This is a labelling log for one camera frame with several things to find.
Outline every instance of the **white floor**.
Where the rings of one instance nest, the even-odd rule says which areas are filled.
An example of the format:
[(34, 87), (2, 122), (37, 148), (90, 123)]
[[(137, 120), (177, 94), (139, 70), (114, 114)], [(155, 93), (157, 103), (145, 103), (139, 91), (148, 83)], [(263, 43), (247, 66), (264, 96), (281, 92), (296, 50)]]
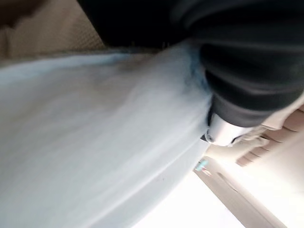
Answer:
[(195, 174), (133, 228), (244, 228)]

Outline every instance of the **light blue fabric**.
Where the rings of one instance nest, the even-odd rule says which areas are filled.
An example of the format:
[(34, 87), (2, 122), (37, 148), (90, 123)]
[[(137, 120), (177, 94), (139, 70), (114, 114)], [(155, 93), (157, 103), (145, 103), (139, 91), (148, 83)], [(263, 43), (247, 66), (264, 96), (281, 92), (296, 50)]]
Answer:
[(198, 48), (0, 69), (0, 227), (124, 228), (208, 147)]

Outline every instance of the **beige carpet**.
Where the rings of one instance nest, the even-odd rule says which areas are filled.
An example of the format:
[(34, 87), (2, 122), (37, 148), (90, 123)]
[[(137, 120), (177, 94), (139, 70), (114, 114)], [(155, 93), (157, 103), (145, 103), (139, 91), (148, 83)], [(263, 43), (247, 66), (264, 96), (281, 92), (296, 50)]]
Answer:
[(76, 0), (48, 0), (13, 28), (0, 29), (0, 59), (103, 48)]

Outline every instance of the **black sleeve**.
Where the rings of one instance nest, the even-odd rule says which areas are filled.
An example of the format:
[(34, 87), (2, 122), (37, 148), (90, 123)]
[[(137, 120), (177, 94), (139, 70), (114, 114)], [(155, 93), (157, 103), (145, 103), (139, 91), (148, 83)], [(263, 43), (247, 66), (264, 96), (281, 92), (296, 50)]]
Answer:
[(110, 46), (201, 44), (213, 110), (250, 127), (304, 88), (303, 0), (78, 0)]

